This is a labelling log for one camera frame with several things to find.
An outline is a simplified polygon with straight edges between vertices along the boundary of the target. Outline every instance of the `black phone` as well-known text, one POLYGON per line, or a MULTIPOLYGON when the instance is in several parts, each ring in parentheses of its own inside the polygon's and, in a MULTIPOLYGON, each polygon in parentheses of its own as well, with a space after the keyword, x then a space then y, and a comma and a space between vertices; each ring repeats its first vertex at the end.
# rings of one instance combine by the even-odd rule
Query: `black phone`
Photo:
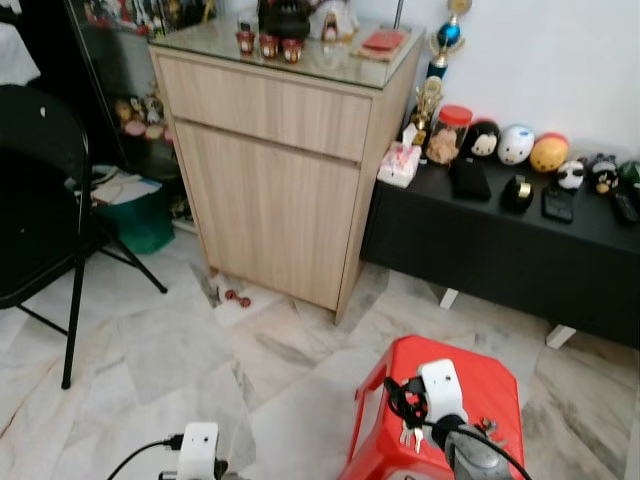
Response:
POLYGON ((573 222, 573 196, 555 185, 549 185, 542 191, 542 214, 545 217, 573 222))

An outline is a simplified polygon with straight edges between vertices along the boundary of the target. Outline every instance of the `cabinet door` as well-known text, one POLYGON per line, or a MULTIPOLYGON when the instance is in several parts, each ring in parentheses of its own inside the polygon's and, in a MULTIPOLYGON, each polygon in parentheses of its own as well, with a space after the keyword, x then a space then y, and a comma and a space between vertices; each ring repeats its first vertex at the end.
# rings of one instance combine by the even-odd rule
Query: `cabinet door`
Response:
POLYGON ((334 309, 358 170, 176 122, 213 267, 334 309))

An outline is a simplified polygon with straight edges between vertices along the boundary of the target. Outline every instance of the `red plastic stool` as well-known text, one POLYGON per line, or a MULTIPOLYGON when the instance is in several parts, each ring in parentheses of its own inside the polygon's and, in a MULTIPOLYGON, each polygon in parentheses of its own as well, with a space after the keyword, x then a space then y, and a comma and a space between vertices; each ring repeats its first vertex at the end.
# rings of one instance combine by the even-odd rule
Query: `red plastic stool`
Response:
MULTIPOLYGON (((483 418, 498 423, 492 435, 496 441, 507 440, 503 447, 524 466, 522 446, 522 425, 518 403, 518 386, 515 378, 502 364, 492 358, 443 345, 418 336, 399 338, 394 341, 380 359, 364 383, 356 391, 358 413, 351 438, 351 448, 347 465, 339 480, 381 480, 432 478, 434 480, 453 479, 453 472, 442 451, 434 447, 425 437, 420 453, 416 453, 412 440, 411 448, 400 443, 402 420, 394 415, 387 405, 389 394, 382 393, 378 416, 369 436, 364 440, 357 454, 354 450, 360 431, 362 412, 368 392, 376 390, 384 378, 390 376, 398 383, 415 377, 420 365, 442 358, 453 361, 460 386, 463 405, 469 414, 469 423, 479 424, 483 418)), ((518 471, 511 467, 511 475, 521 479, 518 471)))

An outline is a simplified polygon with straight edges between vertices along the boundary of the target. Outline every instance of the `black folding chair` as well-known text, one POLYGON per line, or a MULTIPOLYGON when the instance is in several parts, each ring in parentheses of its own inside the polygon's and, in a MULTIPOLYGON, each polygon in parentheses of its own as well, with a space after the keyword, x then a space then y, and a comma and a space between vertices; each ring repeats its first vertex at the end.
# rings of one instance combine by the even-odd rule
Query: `black folding chair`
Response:
POLYGON ((0 309, 17 307, 67 336, 63 389, 71 385, 87 256, 101 250, 167 292, 113 226, 92 214, 90 196, 89 144, 80 119, 51 95, 0 86, 0 309), (72 177, 80 185, 79 202, 53 175, 72 177), (104 250, 109 243, 125 258, 104 250), (22 305, 74 267, 68 331, 22 305))

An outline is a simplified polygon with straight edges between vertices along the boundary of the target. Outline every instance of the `blue trophy ball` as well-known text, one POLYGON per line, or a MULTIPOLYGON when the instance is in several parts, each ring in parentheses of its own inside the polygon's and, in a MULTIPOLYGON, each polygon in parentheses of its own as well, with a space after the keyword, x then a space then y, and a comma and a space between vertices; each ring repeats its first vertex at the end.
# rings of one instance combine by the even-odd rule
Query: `blue trophy ball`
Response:
POLYGON ((460 39, 460 26, 445 23, 438 30, 438 44, 441 47, 451 47, 460 39))

